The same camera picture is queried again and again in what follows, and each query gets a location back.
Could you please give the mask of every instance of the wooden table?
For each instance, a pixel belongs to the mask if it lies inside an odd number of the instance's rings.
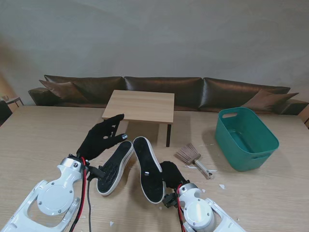
[[[21,101],[20,97],[17,97],[17,98],[10,98],[9,100],[7,100],[7,101],[5,101],[5,102],[6,102],[8,105],[9,105],[9,104],[12,104],[12,103],[15,103],[15,104],[17,105],[17,107],[19,107],[19,105],[17,104],[18,101],[20,101],[20,103],[21,103],[22,105],[24,105],[23,102]]]
[[[125,121],[168,125],[166,146],[169,147],[174,120],[174,94],[114,90],[102,118],[125,114]]]
[[[74,153],[97,122],[103,109],[24,106],[0,128],[0,229],[41,180],[59,177],[58,164]],[[279,139],[280,147],[256,170],[237,172],[227,162],[214,138],[218,114],[174,112],[170,147],[165,147],[166,128],[162,124],[122,122],[119,132],[128,140],[142,135],[152,143],[159,162],[170,160],[200,189],[202,197],[216,201],[248,232],[308,232],[309,228],[309,131],[296,116],[262,115],[260,118]],[[183,145],[192,142],[201,153],[200,161],[217,170],[206,180],[197,169],[186,168],[174,157]],[[117,146],[91,161],[99,166]],[[81,183],[75,186],[80,195]],[[179,232],[175,208],[151,204],[140,187],[140,168],[132,156],[115,191],[102,197],[95,181],[90,185],[93,205],[92,232]],[[43,217],[34,205],[31,218],[53,226],[61,217]],[[85,203],[76,232],[88,230]]]

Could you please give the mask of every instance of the shoe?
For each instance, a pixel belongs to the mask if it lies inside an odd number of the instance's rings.
[[[162,181],[162,168],[155,157],[150,142],[145,137],[133,141],[135,154],[140,164],[140,184],[146,198],[154,204],[163,200],[165,182]]]
[[[124,141],[118,146],[103,167],[99,166],[99,169],[106,173],[104,179],[97,179],[97,189],[100,194],[107,196],[114,191],[132,154],[132,143]]]

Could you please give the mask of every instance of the red cable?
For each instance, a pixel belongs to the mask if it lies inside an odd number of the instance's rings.
[[[177,194],[179,194],[179,189],[182,185],[178,185],[177,187]],[[180,200],[179,200],[179,197],[177,198],[177,203],[178,203],[178,212],[179,212],[179,215],[180,215],[180,220],[181,222],[183,221],[183,217],[182,217],[182,211],[181,211],[181,206],[180,206]]]
[[[84,159],[84,157],[82,157],[82,161],[83,161],[83,165],[84,165],[84,167],[86,166],[86,161],[85,161],[85,159]],[[84,189],[84,193],[86,193],[86,178],[87,178],[87,173],[86,173],[86,169],[84,169],[84,180],[85,180],[85,182],[84,182],[84,185],[83,185],[83,189]],[[78,215],[78,219],[81,217],[81,215],[82,215],[82,211],[83,211],[83,207],[84,207],[84,199],[85,199],[85,194],[84,194],[84,196],[83,196],[83,198],[82,198],[82,202],[81,202],[81,211],[80,211],[80,213],[79,213],[79,215]]]

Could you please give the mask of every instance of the black robotic glove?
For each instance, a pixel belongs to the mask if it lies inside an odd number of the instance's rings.
[[[162,168],[162,179],[165,181],[166,187],[176,189],[179,184],[187,182],[173,162],[164,161],[160,165]]]
[[[124,114],[116,115],[101,123],[96,124],[86,136],[80,148],[77,150],[77,157],[84,157],[86,160],[93,160],[105,149],[115,146],[126,140],[126,134],[115,136],[118,125],[125,117]]]

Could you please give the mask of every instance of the basket handle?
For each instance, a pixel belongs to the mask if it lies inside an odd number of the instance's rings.
[[[236,116],[240,110],[242,109],[242,107],[237,107],[237,108],[231,108],[231,109],[226,109],[226,110],[222,110],[219,112],[219,118],[220,119],[223,119],[223,118],[227,118],[227,117],[223,117],[225,115],[231,115],[231,114],[235,114],[233,116]]]

